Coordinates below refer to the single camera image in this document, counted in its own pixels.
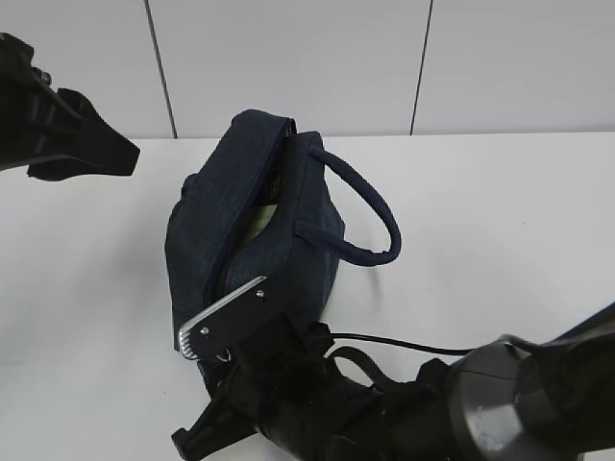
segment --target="bag handle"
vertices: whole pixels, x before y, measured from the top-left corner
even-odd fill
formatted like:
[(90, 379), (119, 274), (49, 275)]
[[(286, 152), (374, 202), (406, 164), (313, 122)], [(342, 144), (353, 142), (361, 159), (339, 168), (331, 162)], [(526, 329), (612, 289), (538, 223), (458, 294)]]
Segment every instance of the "bag handle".
[(322, 149), (311, 148), (309, 153), (327, 165), (331, 170), (371, 207), (382, 219), (391, 237), (391, 246), (385, 252), (374, 253), (371, 250), (359, 248), (346, 240), (332, 235), (317, 226), (305, 221), (295, 223), (295, 235), (317, 245), (331, 255), (355, 264), (357, 266), (379, 266), (394, 260), (402, 249), (402, 235), (395, 217), (381, 194), (366, 181), (352, 166), (339, 157)]

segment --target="white table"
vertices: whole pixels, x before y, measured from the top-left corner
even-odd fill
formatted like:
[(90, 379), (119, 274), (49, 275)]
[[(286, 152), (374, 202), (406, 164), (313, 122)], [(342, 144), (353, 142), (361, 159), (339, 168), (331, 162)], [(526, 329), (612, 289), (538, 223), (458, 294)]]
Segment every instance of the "white table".
[[(0, 459), (178, 459), (170, 434), (208, 401), (172, 349), (162, 242), (184, 177), (216, 141), (138, 144), (128, 179), (0, 173)], [(404, 237), (389, 266), (340, 264), (333, 330), (455, 348), (504, 332), (543, 341), (615, 299), (615, 134), (326, 145), (387, 199)], [(329, 178), (347, 236), (385, 246), (378, 219)], [(397, 379), (430, 358), (358, 346)], [(255, 436), (210, 459), (290, 458)]]

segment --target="robotic arm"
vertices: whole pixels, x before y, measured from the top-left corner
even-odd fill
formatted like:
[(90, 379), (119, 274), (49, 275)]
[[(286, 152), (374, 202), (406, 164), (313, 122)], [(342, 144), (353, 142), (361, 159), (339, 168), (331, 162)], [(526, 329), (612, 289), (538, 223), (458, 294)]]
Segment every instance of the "robotic arm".
[(50, 75), (31, 66), (33, 55), (30, 45), (0, 33), (0, 171), (31, 165), (28, 175), (45, 181), (132, 175), (138, 148), (83, 94), (54, 92)]
[[(186, 461), (255, 431), (304, 461), (577, 461), (615, 447), (615, 304), (551, 343), (503, 336), (400, 383), (360, 350), (325, 356), (328, 328), (300, 335), (283, 290), (255, 279), (182, 328), (184, 355), (235, 361), (194, 427), (173, 435)], [(342, 375), (338, 358), (373, 385)]]

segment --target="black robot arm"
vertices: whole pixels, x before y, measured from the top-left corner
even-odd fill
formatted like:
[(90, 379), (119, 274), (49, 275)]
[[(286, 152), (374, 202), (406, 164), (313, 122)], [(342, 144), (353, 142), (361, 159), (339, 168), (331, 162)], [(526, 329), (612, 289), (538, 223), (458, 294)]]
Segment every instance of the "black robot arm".
[(54, 92), (49, 74), (31, 66), (33, 55), (30, 45), (0, 33), (0, 171), (30, 165), (28, 175), (46, 181), (132, 175), (138, 148), (83, 94)]
[[(323, 324), (300, 335), (283, 287), (263, 279), (182, 330), (188, 355), (233, 362), (197, 425), (173, 435), (186, 461), (254, 431), (305, 461), (576, 461), (615, 447), (613, 306), (552, 343), (504, 336), (400, 383), (354, 348), (327, 355)], [(339, 358), (373, 384), (342, 375)]]

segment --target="zipper opening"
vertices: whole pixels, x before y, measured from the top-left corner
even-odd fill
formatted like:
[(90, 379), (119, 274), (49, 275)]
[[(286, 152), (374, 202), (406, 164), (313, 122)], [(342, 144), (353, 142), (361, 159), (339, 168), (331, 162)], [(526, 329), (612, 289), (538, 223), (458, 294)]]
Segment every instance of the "zipper opening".
[(239, 239), (242, 233), (246, 230), (248, 219), (250, 218), (252, 214), (251, 210), (253, 208), (254, 201), (258, 197), (258, 194), (260, 194), (260, 191), (262, 190), (262, 188), (265, 186), (267, 179), (268, 179), (269, 171), (271, 170), (272, 165), (276, 161), (276, 158), (278, 158), (278, 156), (281, 156), (283, 154), (287, 139), (295, 133), (296, 133), (296, 129), (295, 129), (294, 121), (290, 119), (289, 123), (287, 124), (284, 130), (283, 138), (280, 140), (280, 143), (278, 147), (276, 148), (278, 153), (276, 153), (275, 155), (271, 156), (270, 159), (268, 159), (267, 164), (265, 165), (265, 172), (262, 174), (262, 178), (259, 180), (259, 184), (257, 184), (257, 186), (254, 188), (254, 190), (250, 194), (249, 200), (247, 201), (248, 205), (244, 207), (241, 210), (241, 213), (239, 214), (239, 221), (241, 222), (241, 225), (236, 227), (235, 231), (233, 232), (233, 236), (229, 237), (228, 241), (225, 242), (225, 247), (227, 247), (227, 249), (228, 248), (233, 248), (233, 249), (229, 251), (227, 255), (225, 255), (225, 258), (223, 259), (224, 262), (222, 263), (219, 274), (211, 290), (211, 296), (210, 296), (211, 299), (206, 300), (205, 299), (206, 293), (205, 292), (203, 293), (203, 302), (204, 302), (205, 307), (207, 307), (211, 303), (215, 303), (217, 300), (220, 300), (222, 297), (225, 296), (226, 284), (229, 278), (229, 270), (231, 266), (233, 265), (234, 260), (236, 259), (239, 252), (245, 247), (245, 245), (248, 245), (250, 243), (250, 241), (247, 241), (244, 244), (241, 244)]

